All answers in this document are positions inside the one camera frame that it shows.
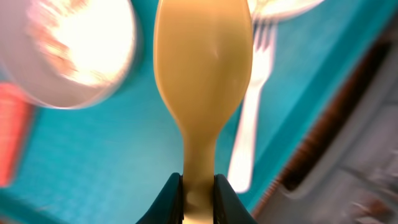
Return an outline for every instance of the bowl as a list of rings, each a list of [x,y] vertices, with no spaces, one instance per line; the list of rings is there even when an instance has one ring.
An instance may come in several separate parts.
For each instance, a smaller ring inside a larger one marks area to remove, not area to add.
[[[0,67],[4,70],[7,79],[18,85],[29,97],[31,103],[48,108],[85,108],[109,97],[127,76],[137,49],[137,18],[131,2],[129,0],[111,1],[112,4],[117,3],[123,6],[120,10],[118,9],[118,14],[124,15],[124,17],[118,16],[118,18],[123,18],[125,24],[130,24],[130,22],[125,22],[126,19],[131,21],[131,25],[126,26],[131,30],[131,44],[125,63],[119,71],[120,74],[116,81],[106,85],[91,86],[61,75],[44,57],[40,47],[28,34],[27,27],[30,20],[27,12],[32,1],[37,0],[0,1]],[[93,26],[87,29],[106,27],[115,22],[111,20],[112,9],[116,9],[116,6],[110,8],[107,14],[102,15],[107,18],[107,21],[102,21],[102,24],[95,21],[97,23],[94,22]],[[113,35],[116,36],[115,32],[107,32],[105,35],[109,36],[109,40],[113,38]],[[104,42],[98,46],[92,44],[90,50],[96,55],[100,55],[101,61],[111,60],[118,55],[115,54],[115,51],[109,54],[108,50],[112,49],[109,44],[113,43]]]

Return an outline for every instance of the wooden spoon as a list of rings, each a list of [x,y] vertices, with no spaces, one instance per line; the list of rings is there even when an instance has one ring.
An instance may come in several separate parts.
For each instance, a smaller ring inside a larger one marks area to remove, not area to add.
[[[247,0],[161,0],[154,69],[184,145],[185,220],[213,223],[216,139],[243,99],[252,63]]]

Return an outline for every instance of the white plate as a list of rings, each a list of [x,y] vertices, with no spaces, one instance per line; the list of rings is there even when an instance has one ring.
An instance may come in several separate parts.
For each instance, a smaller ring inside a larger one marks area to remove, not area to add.
[[[261,11],[261,17],[288,19],[307,12],[323,1],[324,0],[269,0],[266,7],[263,7]],[[248,0],[251,14],[253,14],[256,8],[256,3],[257,0]]]

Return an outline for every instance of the gray metal object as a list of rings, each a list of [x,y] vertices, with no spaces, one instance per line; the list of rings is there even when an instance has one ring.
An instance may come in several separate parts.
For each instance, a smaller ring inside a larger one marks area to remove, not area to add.
[[[50,108],[84,108],[112,94],[124,80],[129,66],[117,82],[102,87],[82,85],[56,74],[25,32],[30,2],[0,1],[0,67],[7,78],[19,85],[34,104]],[[136,23],[132,6],[131,10],[133,23]],[[137,47],[136,33],[131,55],[135,54]],[[98,54],[106,54],[101,51],[101,46],[98,46]]]
[[[398,223],[398,44],[349,121],[293,192],[279,187],[259,223]]]

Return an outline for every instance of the blue tray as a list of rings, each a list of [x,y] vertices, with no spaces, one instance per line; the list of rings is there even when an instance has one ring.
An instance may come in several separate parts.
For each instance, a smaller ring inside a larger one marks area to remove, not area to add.
[[[122,88],[78,111],[38,109],[0,212],[29,223],[134,223],[173,172],[182,139],[157,91],[152,64],[156,0],[132,0],[144,56]],[[274,72],[262,93],[252,210],[398,0],[326,0],[279,26]],[[220,134],[216,173],[226,174],[239,110]]]

